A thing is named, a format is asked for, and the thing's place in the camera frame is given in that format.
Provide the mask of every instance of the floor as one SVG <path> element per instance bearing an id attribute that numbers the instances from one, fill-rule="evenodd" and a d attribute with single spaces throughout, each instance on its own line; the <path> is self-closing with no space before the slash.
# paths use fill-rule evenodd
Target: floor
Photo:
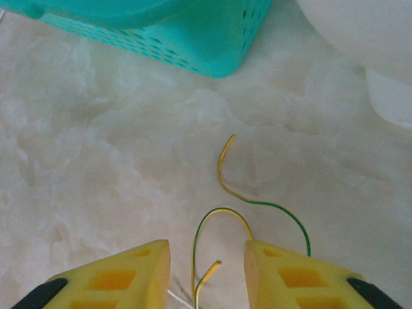
<path id="1" fill-rule="evenodd" d="M 364 274 L 412 307 L 412 131 L 380 119 L 364 70 L 279 0 L 241 69 L 211 80 L 6 14 L 0 26 L 0 307 L 49 277 L 154 239 L 171 289 L 190 285 L 206 212 L 236 209 L 260 240 Z M 204 309 L 247 309 L 246 232 L 216 216 L 199 272 L 223 266 Z M 183 308 L 168 299 L 168 308 Z"/>

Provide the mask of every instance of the electrical wire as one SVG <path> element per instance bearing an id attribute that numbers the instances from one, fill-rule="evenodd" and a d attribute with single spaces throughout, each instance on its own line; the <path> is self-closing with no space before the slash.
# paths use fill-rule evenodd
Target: electrical wire
<path id="1" fill-rule="evenodd" d="M 194 290 L 194 309 L 199 309 L 199 295 L 202 286 L 205 284 L 206 280 L 218 269 L 221 265 L 221 261 L 216 261 L 212 266 L 206 271 L 206 274 L 200 279 L 196 289 Z"/>
<path id="2" fill-rule="evenodd" d="M 175 300 L 177 300 L 179 303 L 184 304 L 186 307 L 188 307 L 189 309 L 193 309 L 193 305 L 189 304 L 187 301 L 185 301 L 184 299 L 182 299 L 180 296 L 177 296 L 175 293 L 173 293 L 170 289 L 167 290 L 167 293 L 169 293 L 169 295 L 171 297 L 173 297 Z"/>
<path id="3" fill-rule="evenodd" d="M 302 233 L 304 235 L 304 239 L 306 241 L 307 255 L 311 256 L 312 255 L 312 250 L 311 250 L 309 235 L 308 235 L 305 227 L 303 226 L 303 224 L 299 221 L 299 219 L 297 219 L 297 217 L 294 214 L 292 214 L 290 211 L 288 211 L 286 208 L 284 208 L 280 205 L 277 205 L 277 204 L 274 204 L 274 203 L 269 203 L 269 202 L 266 202 L 266 201 L 255 201 L 255 200 L 251 200 L 249 198 L 246 198 L 246 197 L 234 192 L 233 190 L 229 189 L 225 185 L 225 182 L 223 181 L 223 176 L 222 176 L 222 171 L 221 170 L 222 170 L 223 160 L 225 159 L 225 156 L 226 156 L 226 153 L 227 153 L 227 149 L 229 148 L 229 146 L 231 145 L 231 143 L 233 142 L 234 139 L 235 139 L 235 135 L 232 135 L 229 138 L 229 140 L 225 144 L 225 147 L 223 148 L 223 150 L 220 154 L 220 157 L 219 157 L 218 180 L 219 180 L 219 183 L 220 183 L 221 187 L 226 192 L 228 192 L 230 195 L 233 195 L 233 196 L 237 197 L 238 199 L 240 199 L 242 201 L 245 201 L 249 204 L 271 206 L 271 207 L 277 208 L 277 209 L 283 211 L 284 213 L 286 213 L 287 215 L 289 215 L 298 224 L 298 226 L 302 230 Z M 218 269 L 219 266 L 221 265 L 221 261 L 214 262 L 213 265 L 205 273 L 205 275 L 200 279 L 200 281 L 196 285 L 196 287 L 194 287 L 194 277 L 195 277 L 195 272 L 196 272 L 196 246 L 197 246 L 197 242 L 198 242 L 198 239 L 199 239 L 199 236 L 200 236 L 201 228 L 203 227 L 203 224 L 206 222 L 206 220 L 208 220 L 210 218 L 210 216 L 212 216 L 213 214 L 215 214 L 217 212 L 228 212 L 228 213 L 231 213 L 231 214 L 235 215 L 238 219 L 241 220 L 241 222 L 245 226 L 249 238 L 254 239 L 252 231 L 250 230 L 250 227 L 249 227 L 248 223 L 246 222 L 246 220 L 244 219 L 244 217 L 241 214 L 239 214 L 238 212 L 236 212 L 232 209 L 224 208 L 224 207 L 216 208 L 216 209 L 213 209 L 213 210 L 209 211 L 203 217 L 203 219 L 200 221 L 200 224 L 199 224 L 198 229 L 196 231 L 196 234 L 194 236 L 193 248 L 192 248 L 191 289 L 192 289 L 192 298 L 193 298 L 193 303 L 194 303 L 194 309 L 199 309 L 199 298 L 200 298 L 201 288 L 204 286 L 206 280 L 208 280 L 208 278 L 210 278 L 210 276 L 214 273 L 214 271 L 216 269 Z"/>
<path id="4" fill-rule="evenodd" d="M 200 231 L 201 231 L 201 228 L 203 227 L 203 224 L 206 222 L 206 220 L 209 219 L 209 217 L 212 216 L 213 214 L 216 214 L 217 212 L 227 212 L 227 213 L 235 215 L 235 217 L 237 217 L 243 223 L 243 225 L 245 226 L 249 238 L 253 239 L 253 234 L 252 234 L 252 231 L 250 230 L 249 224 L 246 222 L 246 220 L 244 219 L 244 217 L 240 213 L 234 211 L 233 209 L 224 208 L 224 207 L 216 208 L 216 209 L 213 209 L 213 210 L 209 211 L 203 217 L 203 219 L 200 221 L 200 224 L 198 226 L 196 234 L 194 235 L 193 248 L 192 248 L 191 288 L 192 288 L 192 298 L 194 300 L 196 299 L 196 292 L 195 292 L 196 289 L 194 287 L 194 275 L 195 275 L 195 271 L 196 271 L 196 247 L 197 247 L 197 243 L 198 243 L 198 240 L 199 240 Z"/>
<path id="5" fill-rule="evenodd" d="M 308 235 L 305 227 L 303 226 L 303 224 L 299 221 L 299 219 L 297 219 L 297 217 L 296 217 L 294 214 L 292 214 L 290 211 L 288 211 L 286 208 L 284 208 L 284 207 L 282 207 L 282 206 L 280 206 L 280 205 L 277 205 L 277 204 L 274 204 L 274 203 L 269 203 L 269 202 L 267 202 L 267 201 L 255 201 L 255 200 L 251 200 L 251 199 L 249 199 L 249 198 L 246 198 L 246 197 L 244 197 L 244 196 L 242 196 L 242 195 L 234 192 L 233 190 L 229 189 L 229 188 L 225 185 L 225 182 L 223 181 L 221 169 L 222 169 L 223 160 L 225 159 L 225 156 L 226 156 L 227 149 L 229 148 L 229 146 L 231 145 L 231 143 L 233 142 L 234 139 L 235 139 L 235 135 L 232 135 L 232 136 L 229 138 L 229 140 L 227 141 L 227 143 L 226 143 L 225 147 L 223 148 L 223 150 L 222 150 L 222 152 L 221 152 L 221 154 L 220 154 L 220 157 L 219 157 L 219 163 L 218 163 L 218 180 L 219 180 L 219 183 L 220 183 L 221 187 L 222 187 L 226 192 L 228 192 L 230 195 L 233 195 L 233 196 L 237 197 L 238 199 L 240 199 L 240 200 L 242 200 L 242 201 L 245 201 L 246 203 L 254 204 L 254 205 L 271 206 L 271 207 L 274 207 L 274 208 L 277 208 L 277 209 L 283 211 L 283 212 L 286 213 L 288 216 L 290 216 L 290 217 L 298 224 L 298 226 L 301 228 L 302 233 L 303 233 L 303 236 L 304 236 L 304 240 L 306 241 L 306 253 L 307 253 L 308 256 L 311 256 L 311 255 L 312 255 L 312 250 L 311 250 L 311 246 L 310 246 L 309 235 Z"/>

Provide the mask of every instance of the black rubber edge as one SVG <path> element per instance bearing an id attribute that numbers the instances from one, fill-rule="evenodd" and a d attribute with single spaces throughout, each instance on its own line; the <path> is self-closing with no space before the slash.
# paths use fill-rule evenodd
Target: black rubber edge
<path id="1" fill-rule="evenodd" d="M 12 309 L 43 309 L 67 284 L 66 278 L 58 278 L 39 285 Z"/>
<path id="2" fill-rule="evenodd" d="M 392 298 L 371 283 L 356 278 L 348 278 L 347 282 L 374 307 L 374 309 L 402 309 Z"/>

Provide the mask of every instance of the white object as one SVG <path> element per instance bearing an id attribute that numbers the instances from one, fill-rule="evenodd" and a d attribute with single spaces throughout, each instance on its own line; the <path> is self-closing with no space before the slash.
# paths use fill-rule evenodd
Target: white object
<path id="1" fill-rule="evenodd" d="M 359 60 L 384 119 L 412 129 L 412 0 L 297 0 L 319 33 Z"/>

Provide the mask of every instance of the teal plastic basket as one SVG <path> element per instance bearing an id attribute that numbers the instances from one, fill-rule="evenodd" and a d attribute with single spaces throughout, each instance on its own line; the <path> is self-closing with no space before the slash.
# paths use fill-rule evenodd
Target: teal plastic basket
<path id="1" fill-rule="evenodd" d="M 209 77 L 236 71 L 273 0 L 0 0 L 0 8 Z"/>

